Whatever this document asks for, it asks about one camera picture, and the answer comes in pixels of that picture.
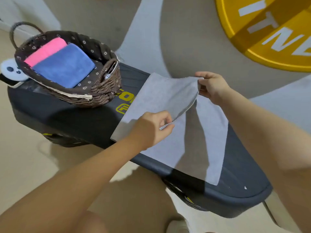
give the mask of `wicker basket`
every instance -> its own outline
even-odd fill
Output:
[[[29,38],[20,47],[17,47],[14,42],[14,30],[21,25],[30,25],[40,31],[40,34]],[[44,78],[24,62],[29,55],[56,37],[61,37],[68,44],[77,45],[95,63],[95,69],[74,88],[64,88]],[[44,33],[37,26],[28,22],[15,23],[10,31],[10,40],[16,49],[14,57],[18,67],[60,100],[80,107],[97,107],[108,103],[116,93],[119,93],[121,88],[119,61],[115,53],[98,40],[71,31]]]

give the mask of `person's left hand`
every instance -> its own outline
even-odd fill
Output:
[[[141,150],[146,150],[162,141],[172,133],[174,124],[168,125],[160,130],[160,127],[172,122],[172,117],[168,111],[159,113],[144,113],[135,123],[128,138],[137,143]]]

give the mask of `gray towel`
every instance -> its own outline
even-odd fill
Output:
[[[185,174],[217,185],[222,169],[228,120],[219,106],[198,96],[198,78],[164,78],[153,73],[111,136],[119,141],[146,111],[168,110],[175,128],[142,154]]]

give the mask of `blue towel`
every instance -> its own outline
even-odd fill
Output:
[[[72,43],[32,67],[38,74],[65,88],[75,87],[94,68],[93,61]]]

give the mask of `white controller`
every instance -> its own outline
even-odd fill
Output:
[[[1,73],[9,80],[2,80],[9,87],[16,88],[23,84],[29,77],[17,66],[14,58],[7,59],[0,64]]]

